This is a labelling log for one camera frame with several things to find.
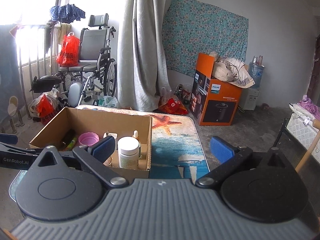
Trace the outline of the green dropper bottle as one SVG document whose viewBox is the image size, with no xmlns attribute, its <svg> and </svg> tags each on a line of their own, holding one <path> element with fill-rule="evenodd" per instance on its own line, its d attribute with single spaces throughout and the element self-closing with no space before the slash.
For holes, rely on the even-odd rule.
<svg viewBox="0 0 320 240">
<path fill-rule="evenodd" d="M 139 152 L 139 158 L 141 158 L 141 143 L 140 143 L 140 139 L 139 139 L 139 133 L 137 130 L 134 130 L 132 137 L 135 138 L 139 142 L 138 152 Z"/>
</svg>

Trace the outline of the grey patterned sofa cover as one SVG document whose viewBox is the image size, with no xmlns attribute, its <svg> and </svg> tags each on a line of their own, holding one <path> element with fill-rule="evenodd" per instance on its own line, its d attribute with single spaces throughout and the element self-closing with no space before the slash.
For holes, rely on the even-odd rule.
<svg viewBox="0 0 320 240">
<path fill-rule="evenodd" d="M 11 33 L 14 27 L 13 24 L 1 26 L 1 123 L 9 121 L 25 106 L 18 70 L 16 41 Z"/>
</svg>

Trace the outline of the open cardboard box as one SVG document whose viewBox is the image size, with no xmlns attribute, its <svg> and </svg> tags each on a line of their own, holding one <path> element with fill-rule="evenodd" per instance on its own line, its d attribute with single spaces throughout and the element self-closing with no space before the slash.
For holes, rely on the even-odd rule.
<svg viewBox="0 0 320 240">
<path fill-rule="evenodd" d="M 152 117 L 137 115 L 135 111 L 121 111 L 116 108 L 90 109 L 84 107 L 64 108 L 29 142 L 31 148 L 43 148 L 47 145 L 58 146 L 63 136 L 73 129 L 76 135 L 94 132 L 103 137 L 104 133 L 116 133 L 117 138 L 131 137 L 138 131 L 142 145 L 137 169 L 119 167 L 118 153 L 112 154 L 111 169 L 124 176 L 128 181 L 135 178 L 149 178 L 151 170 Z"/>
</svg>

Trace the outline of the grey window curtain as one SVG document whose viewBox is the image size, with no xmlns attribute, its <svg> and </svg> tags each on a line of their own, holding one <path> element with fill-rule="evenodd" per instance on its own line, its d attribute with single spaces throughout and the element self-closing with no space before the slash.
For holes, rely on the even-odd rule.
<svg viewBox="0 0 320 240">
<path fill-rule="evenodd" d="M 117 93 L 123 107 L 151 112 L 170 87 L 162 43 L 165 0 L 125 0 L 117 45 Z"/>
</svg>

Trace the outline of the red plastic bag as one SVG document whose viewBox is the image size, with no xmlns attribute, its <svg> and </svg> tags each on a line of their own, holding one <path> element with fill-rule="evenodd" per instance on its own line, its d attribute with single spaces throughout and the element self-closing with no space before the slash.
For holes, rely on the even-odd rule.
<svg viewBox="0 0 320 240">
<path fill-rule="evenodd" d="M 75 67 L 78 65 L 79 60 L 79 44 L 80 40 L 70 32 L 63 37 L 63 43 L 60 53 L 56 61 L 63 67 Z"/>
</svg>

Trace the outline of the beige bag on box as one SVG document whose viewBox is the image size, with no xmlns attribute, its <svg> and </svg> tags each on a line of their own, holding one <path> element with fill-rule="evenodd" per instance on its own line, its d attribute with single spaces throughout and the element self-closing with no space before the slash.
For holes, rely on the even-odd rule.
<svg viewBox="0 0 320 240">
<path fill-rule="evenodd" d="M 230 83 L 236 87 L 245 89 L 255 85 L 253 77 L 249 74 L 249 66 L 243 61 L 233 57 L 220 57 L 217 52 L 210 52 L 214 58 L 211 77 L 224 83 Z"/>
</svg>

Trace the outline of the gold lid cosmetic jar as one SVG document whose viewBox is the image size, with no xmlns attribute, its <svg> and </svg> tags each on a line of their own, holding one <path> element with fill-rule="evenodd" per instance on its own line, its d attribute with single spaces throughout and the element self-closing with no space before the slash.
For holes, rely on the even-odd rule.
<svg viewBox="0 0 320 240">
<path fill-rule="evenodd" d="M 108 157 L 103 164 L 105 166 L 112 166 L 112 157 Z"/>
</svg>

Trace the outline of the red bag by curtain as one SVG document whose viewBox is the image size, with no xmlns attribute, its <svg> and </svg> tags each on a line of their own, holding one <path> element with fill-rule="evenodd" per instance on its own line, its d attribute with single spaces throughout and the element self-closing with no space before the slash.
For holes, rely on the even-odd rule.
<svg viewBox="0 0 320 240">
<path fill-rule="evenodd" d="M 180 99 L 170 89 L 161 88 L 160 100 L 158 104 L 159 111 L 167 114 L 187 115 L 188 110 L 185 108 Z"/>
</svg>

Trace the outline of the pink collapsible cup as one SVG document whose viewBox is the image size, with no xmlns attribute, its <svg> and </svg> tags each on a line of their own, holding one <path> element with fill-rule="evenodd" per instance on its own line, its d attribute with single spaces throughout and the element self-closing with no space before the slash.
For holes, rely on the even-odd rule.
<svg viewBox="0 0 320 240">
<path fill-rule="evenodd" d="M 100 140 L 99 135 L 93 132 L 82 133 L 79 136 L 78 142 L 80 145 L 92 146 Z"/>
</svg>

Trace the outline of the blue checkered cloth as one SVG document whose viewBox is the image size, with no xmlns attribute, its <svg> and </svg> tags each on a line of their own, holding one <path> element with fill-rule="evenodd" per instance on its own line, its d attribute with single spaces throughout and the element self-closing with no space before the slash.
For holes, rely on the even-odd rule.
<svg viewBox="0 0 320 240">
<path fill-rule="evenodd" d="M 61 22 L 67 24 L 86 18 L 85 12 L 76 7 L 74 4 L 53 6 L 50 8 L 50 16 L 53 22 Z"/>
</svg>

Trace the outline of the teal floral wall cloth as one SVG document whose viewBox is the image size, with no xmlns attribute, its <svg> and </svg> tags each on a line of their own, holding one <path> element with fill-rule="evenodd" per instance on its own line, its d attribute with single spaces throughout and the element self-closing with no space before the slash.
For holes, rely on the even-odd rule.
<svg viewBox="0 0 320 240">
<path fill-rule="evenodd" d="M 199 53 L 244 61 L 249 21 L 220 7 L 197 0 L 171 0 L 162 26 L 167 68 L 194 76 Z"/>
</svg>

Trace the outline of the white supplement bottle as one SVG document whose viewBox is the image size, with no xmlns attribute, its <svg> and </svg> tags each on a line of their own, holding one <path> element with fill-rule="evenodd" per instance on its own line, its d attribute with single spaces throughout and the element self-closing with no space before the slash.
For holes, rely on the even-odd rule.
<svg viewBox="0 0 320 240">
<path fill-rule="evenodd" d="M 139 142 L 133 137 L 122 137 L 118 140 L 119 167 L 125 169 L 138 168 Z"/>
</svg>

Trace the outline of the red bag on floor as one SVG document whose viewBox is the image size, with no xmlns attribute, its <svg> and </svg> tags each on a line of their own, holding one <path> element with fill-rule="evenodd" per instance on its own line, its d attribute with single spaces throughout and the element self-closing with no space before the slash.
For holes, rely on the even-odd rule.
<svg viewBox="0 0 320 240">
<path fill-rule="evenodd" d="M 46 125 L 63 108 L 59 98 L 60 92 L 56 88 L 42 93 L 28 106 L 31 117 L 40 120 L 43 125 Z"/>
</svg>

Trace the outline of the grey wheelchair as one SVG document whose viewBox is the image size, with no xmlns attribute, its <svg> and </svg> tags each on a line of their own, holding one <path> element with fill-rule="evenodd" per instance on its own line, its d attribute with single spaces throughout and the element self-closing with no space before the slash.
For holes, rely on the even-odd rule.
<svg viewBox="0 0 320 240">
<path fill-rule="evenodd" d="M 34 77 L 31 92 L 44 93 L 62 86 L 62 107 L 77 107 L 83 101 L 98 104 L 100 95 L 113 97 L 117 88 L 117 62 L 111 57 L 111 38 L 116 29 L 108 25 L 108 14 L 92 15 L 81 30 L 76 66 L 59 66 L 54 75 Z"/>
</svg>

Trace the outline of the orange Philips appliance box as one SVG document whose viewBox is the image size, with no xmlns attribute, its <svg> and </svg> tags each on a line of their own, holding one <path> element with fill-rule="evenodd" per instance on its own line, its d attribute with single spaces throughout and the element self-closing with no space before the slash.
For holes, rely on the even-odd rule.
<svg viewBox="0 0 320 240">
<path fill-rule="evenodd" d="M 242 89 L 212 77 L 214 57 L 199 53 L 189 109 L 201 126 L 230 126 Z"/>
</svg>

